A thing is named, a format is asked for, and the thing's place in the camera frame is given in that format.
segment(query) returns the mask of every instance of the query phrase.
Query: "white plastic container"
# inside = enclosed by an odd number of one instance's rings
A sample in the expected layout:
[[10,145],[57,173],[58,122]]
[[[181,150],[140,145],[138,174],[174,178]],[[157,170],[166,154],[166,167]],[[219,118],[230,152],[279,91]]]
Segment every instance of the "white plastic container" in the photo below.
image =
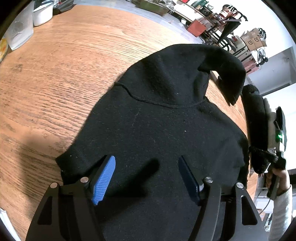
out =
[[45,3],[33,11],[34,26],[39,26],[46,23],[52,18],[53,2]]
[[35,2],[32,1],[15,18],[7,29],[5,36],[12,50],[22,46],[33,35],[33,10]]

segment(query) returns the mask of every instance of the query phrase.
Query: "electrical cable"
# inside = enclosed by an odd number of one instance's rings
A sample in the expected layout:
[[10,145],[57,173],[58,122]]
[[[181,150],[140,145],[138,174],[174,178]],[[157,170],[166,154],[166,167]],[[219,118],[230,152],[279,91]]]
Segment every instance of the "electrical cable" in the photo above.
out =
[[268,204],[269,204],[269,202],[270,202],[270,199],[269,199],[269,201],[268,201],[268,203],[267,203],[267,205],[265,206],[265,208],[259,213],[259,215],[267,208],[267,206],[268,206]]

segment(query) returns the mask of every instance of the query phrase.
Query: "white bowl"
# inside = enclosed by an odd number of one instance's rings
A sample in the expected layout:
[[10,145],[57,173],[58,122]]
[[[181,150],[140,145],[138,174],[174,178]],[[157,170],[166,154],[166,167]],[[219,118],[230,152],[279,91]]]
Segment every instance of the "white bowl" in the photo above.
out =
[[53,9],[53,2],[48,2],[37,7],[33,11],[33,23],[34,26],[39,26],[41,24],[46,23],[52,18],[52,9]]

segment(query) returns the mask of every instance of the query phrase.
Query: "hoodie seam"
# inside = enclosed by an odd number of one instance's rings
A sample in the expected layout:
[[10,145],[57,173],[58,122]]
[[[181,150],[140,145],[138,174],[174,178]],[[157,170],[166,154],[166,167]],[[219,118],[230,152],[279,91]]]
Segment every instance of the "hoodie seam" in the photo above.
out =
[[149,104],[154,104],[154,105],[159,105],[159,106],[163,106],[163,107],[168,107],[168,108],[174,108],[174,109],[180,109],[180,108],[189,108],[189,107],[194,107],[194,106],[197,106],[203,102],[208,102],[208,98],[206,96],[203,97],[203,99],[201,101],[198,101],[198,102],[195,102],[195,103],[192,103],[192,104],[189,104],[189,105],[174,105],[174,104],[167,104],[167,103],[162,103],[162,102],[157,102],[157,101],[153,101],[153,100],[149,100],[149,99],[145,99],[145,98],[141,98],[139,96],[136,96],[134,94],[132,94],[128,87],[125,86],[124,84],[122,83],[119,83],[119,82],[115,82],[114,83],[114,86],[121,86],[123,87],[127,93],[134,99],[138,100],[138,101],[141,101],[141,102],[146,102],[146,103],[149,103]]

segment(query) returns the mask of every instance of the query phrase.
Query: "cardboard box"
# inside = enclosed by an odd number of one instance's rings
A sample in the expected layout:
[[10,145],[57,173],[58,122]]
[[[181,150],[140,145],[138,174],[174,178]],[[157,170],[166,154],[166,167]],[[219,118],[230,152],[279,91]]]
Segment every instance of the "cardboard box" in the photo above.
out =
[[245,42],[245,44],[247,45],[250,51],[253,51],[256,49],[255,44],[253,43],[252,39],[248,35],[241,36],[241,39]]
[[246,43],[250,51],[267,46],[265,39],[259,35],[259,30],[257,28],[243,33],[241,39]]

